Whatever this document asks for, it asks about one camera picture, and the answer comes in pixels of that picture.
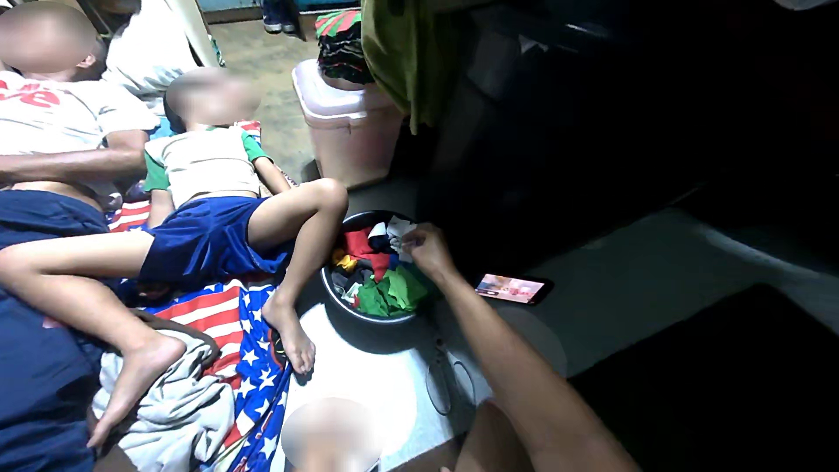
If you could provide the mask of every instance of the pink plastic container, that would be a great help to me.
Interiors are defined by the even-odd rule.
[[[320,175],[347,188],[386,177],[403,118],[390,97],[375,84],[360,90],[328,85],[315,59],[299,63],[291,76]]]

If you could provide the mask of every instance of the pile of clothes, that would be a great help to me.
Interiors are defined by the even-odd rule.
[[[362,50],[360,8],[320,16],[315,28],[320,46],[317,62],[325,76],[357,84],[373,82]]]
[[[358,311],[376,317],[401,317],[429,295],[425,277],[402,250],[402,236],[416,225],[392,217],[341,236],[332,253],[335,291]]]

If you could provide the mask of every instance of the white t-shirt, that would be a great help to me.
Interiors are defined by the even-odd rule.
[[[121,87],[101,81],[55,82],[0,71],[0,155],[98,149],[109,133],[153,129],[159,120]],[[81,182],[98,196],[110,182]]]
[[[169,190],[175,208],[214,191],[252,191],[259,195],[253,161],[268,157],[242,128],[190,131],[146,143],[145,189]]]
[[[181,74],[198,68],[178,18],[165,0],[142,7],[111,39],[102,80],[125,87],[164,117],[163,94]]]

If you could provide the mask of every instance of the hand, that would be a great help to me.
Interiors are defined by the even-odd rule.
[[[433,281],[456,274],[443,232],[431,223],[422,223],[402,237],[402,249],[414,258],[417,266]]]

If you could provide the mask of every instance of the person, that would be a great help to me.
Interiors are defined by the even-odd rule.
[[[94,0],[122,24],[108,46],[102,80],[139,98],[160,119],[150,139],[172,135],[163,96],[169,84],[199,66],[184,26],[165,0]]]
[[[458,273],[438,228],[420,224],[402,247],[446,297],[494,394],[478,408],[455,472],[638,470],[568,382]]]
[[[0,249],[106,233],[111,182],[142,176],[157,119],[98,81],[106,53],[74,8],[41,1],[0,15]],[[1,470],[92,468],[85,415],[101,354],[0,289]]]
[[[296,238],[284,278],[262,314],[278,329],[296,372],[305,373],[315,361],[294,304],[331,251],[347,212],[347,190],[331,179],[289,189],[280,169],[240,128],[202,124],[243,118],[258,106],[247,84],[223,69],[184,74],[172,82],[166,103],[173,129],[179,123],[183,128],[146,144],[148,232],[35,241],[0,251],[0,286],[122,352],[122,370],[91,445],[104,440],[185,347],[145,326],[88,277],[194,285],[255,270],[273,273],[287,254],[284,243]],[[258,177],[273,197],[258,197]]]

